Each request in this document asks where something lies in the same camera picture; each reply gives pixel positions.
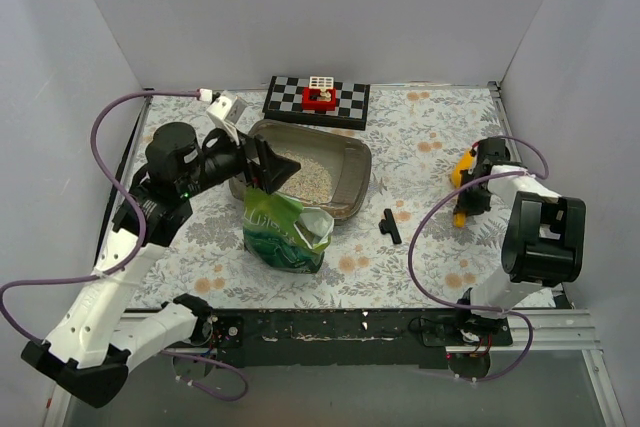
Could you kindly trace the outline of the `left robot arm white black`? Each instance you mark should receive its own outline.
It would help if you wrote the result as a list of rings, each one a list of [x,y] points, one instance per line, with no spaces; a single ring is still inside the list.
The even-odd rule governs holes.
[[[260,135],[232,137],[216,128],[203,140],[184,122],[156,130],[119,207],[106,247],[61,322],[21,357],[64,390],[101,408],[141,363],[180,342],[193,347],[212,337],[214,311],[182,294],[129,331],[120,318],[149,270],[192,214],[193,197],[233,177],[267,194],[299,171]]]

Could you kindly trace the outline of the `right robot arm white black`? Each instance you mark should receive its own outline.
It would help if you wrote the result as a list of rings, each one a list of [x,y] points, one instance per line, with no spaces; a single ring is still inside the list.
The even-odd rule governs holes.
[[[582,268],[585,202],[543,186],[511,157],[508,140],[474,143],[451,174],[459,190],[454,226],[490,211],[494,196],[510,208],[500,267],[458,300],[452,330],[464,344],[499,334],[508,311],[544,288],[575,281]]]

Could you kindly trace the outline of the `green litter bag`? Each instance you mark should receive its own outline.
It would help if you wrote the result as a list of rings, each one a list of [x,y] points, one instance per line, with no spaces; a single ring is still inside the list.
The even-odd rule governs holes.
[[[250,188],[245,192],[245,248],[269,267],[315,274],[331,243],[334,218],[320,207],[306,207],[280,193]]]

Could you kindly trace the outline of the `yellow plastic litter scoop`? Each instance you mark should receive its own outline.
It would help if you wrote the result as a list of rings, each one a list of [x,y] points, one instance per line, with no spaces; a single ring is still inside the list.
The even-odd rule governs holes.
[[[472,149],[468,150],[458,162],[454,168],[453,173],[450,176],[451,183],[455,188],[460,188],[463,184],[463,173],[468,171],[473,165],[474,152]],[[462,228],[465,224],[466,214],[459,213],[454,210],[453,225],[458,228]]]

